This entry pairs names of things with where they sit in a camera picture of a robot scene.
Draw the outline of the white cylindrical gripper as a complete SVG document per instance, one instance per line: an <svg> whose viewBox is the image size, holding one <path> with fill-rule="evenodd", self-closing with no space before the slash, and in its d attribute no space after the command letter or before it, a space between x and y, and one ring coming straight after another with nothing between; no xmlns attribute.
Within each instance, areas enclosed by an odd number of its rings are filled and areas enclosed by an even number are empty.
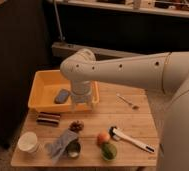
<svg viewBox="0 0 189 171"><path fill-rule="evenodd" d="M95 98L91 96L91 82L90 81L72 81L71 82L71 112L75 112L75 102L88 102L89 107L94 108Z"/></svg>

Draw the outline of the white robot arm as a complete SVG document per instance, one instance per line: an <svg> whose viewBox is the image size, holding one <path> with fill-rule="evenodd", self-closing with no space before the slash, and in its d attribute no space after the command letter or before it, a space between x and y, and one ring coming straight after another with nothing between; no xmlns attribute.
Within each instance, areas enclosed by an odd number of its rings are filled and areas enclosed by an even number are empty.
<svg viewBox="0 0 189 171"><path fill-rule="evenodd" d="M189 171L189 52L98 61L91 50L81 49L61 63L60 71L77 89L94 80L172 93L156 171Z"/></svg>

